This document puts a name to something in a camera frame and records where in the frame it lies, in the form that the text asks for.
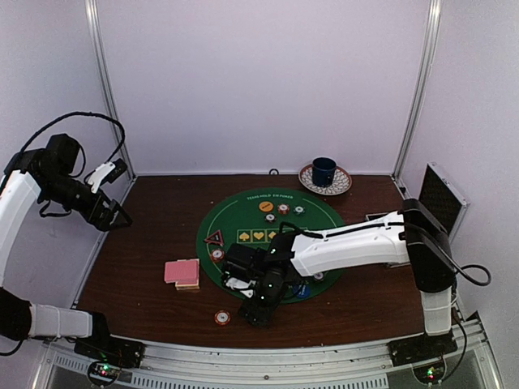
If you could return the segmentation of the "dark chips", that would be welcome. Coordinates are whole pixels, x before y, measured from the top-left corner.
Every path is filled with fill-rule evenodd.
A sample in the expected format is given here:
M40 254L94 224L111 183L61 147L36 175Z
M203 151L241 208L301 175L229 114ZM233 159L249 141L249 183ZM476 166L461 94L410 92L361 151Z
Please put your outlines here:
M268 214L265 215L264 219L268 223L274 223L277 220L277 217L274 214L272 214L272 213L268 213Z

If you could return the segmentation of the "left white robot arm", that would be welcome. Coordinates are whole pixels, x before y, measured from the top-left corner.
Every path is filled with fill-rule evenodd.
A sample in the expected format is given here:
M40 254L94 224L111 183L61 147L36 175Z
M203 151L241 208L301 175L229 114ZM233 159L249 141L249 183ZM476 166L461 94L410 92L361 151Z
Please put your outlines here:
M57 203L65 216L78 212L101 232L131 226L132 220L121 204L109 199L101 189L103 184L118 179L127 164L123 159L110 159L81 182L72 172L82 151L77 140L58 134L45 147L19 152L11 158L1 180L2 270L6 269L21 224L35 203L41 204L43 217L49 216L46 208ZM1 334L18 342L29 338L81 338L100 360L110 359L117 351L103 314L36 304L6 289L1 290Z

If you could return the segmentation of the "orange poker chip stack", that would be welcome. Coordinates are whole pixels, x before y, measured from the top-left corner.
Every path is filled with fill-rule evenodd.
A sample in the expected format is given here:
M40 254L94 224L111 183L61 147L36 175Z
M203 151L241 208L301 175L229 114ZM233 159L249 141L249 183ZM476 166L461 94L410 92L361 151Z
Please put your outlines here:
M214 321L219 326L225 326L225 325L229 324L230 320L231 320L231 315L230 315L230 312L227 310L218 310L214 314Z

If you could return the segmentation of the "blue small blind button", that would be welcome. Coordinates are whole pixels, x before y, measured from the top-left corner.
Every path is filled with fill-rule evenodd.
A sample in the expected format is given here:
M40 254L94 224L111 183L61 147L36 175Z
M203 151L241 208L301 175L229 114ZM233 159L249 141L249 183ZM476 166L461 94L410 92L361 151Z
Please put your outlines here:
M297 299L306 299L311 295L311 287L309 284L295 285L292 292Z

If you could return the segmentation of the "orange big blind button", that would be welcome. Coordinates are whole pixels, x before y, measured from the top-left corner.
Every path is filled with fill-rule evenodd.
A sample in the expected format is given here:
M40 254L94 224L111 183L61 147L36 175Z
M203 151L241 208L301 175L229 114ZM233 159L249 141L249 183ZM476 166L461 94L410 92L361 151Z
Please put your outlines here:
M272 210L274 209L274 204L270 201L263 201L259 204L259 209L262 211L262 212L272 212Z

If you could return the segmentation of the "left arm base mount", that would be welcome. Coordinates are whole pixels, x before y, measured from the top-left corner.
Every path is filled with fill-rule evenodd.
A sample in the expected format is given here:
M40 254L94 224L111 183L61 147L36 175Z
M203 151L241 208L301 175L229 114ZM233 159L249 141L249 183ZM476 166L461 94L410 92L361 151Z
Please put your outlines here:
M106 344L79 338L74 347L74 352L79 355L127 369L140 367L144 351L143 343L117 337L110 337Z

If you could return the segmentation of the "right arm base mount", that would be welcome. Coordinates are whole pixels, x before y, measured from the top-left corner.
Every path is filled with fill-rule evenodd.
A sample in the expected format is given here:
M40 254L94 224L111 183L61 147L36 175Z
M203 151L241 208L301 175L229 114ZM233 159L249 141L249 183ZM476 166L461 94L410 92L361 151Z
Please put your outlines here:
M421 334L388 343L393 366L414 364L457 351L457 342L449 334L428 336Z

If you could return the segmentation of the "black red triangular dealer button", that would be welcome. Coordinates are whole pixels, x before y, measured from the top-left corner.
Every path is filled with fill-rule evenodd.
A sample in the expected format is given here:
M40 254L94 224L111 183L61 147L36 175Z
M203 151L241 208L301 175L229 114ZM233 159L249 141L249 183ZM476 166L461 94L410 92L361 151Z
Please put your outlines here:
M208 245L223 247L225 245L225 242L224 242L222 231L220 229L218 229L217 231L210 233L204 239L204 243L206 243Z

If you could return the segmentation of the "orange chips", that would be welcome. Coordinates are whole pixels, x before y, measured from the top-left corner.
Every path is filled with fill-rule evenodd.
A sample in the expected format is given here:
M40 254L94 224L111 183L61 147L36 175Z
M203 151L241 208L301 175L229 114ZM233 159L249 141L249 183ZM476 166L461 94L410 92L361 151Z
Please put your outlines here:
M287 215L290 212L290 206L287 203L280 203L277 210L282 215Z
M220 263L225 258L225 251L221 248L212 250L210 259L213 263Z

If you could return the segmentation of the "red backed card deck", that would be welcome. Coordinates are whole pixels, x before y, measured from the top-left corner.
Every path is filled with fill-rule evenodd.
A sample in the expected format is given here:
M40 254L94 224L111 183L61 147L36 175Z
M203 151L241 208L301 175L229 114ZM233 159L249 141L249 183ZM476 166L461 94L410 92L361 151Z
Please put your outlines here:
M179 259L165 263L164 282L176 285L196 284L199 281L199 259Z

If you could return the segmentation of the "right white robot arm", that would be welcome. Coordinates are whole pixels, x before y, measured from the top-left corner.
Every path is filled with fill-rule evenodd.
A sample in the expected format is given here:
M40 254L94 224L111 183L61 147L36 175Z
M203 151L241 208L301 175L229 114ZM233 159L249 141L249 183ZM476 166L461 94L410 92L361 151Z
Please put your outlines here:
M408 263L425 328L415 348L430 358L447 344L452 326L456 276L451 255L444 226L417 199L406 199L399 211L336 229L311 231L283 222L267 249L234 243L221 262L221 283L244 292L241 316L265 326L288 288L306 278L347 267Z

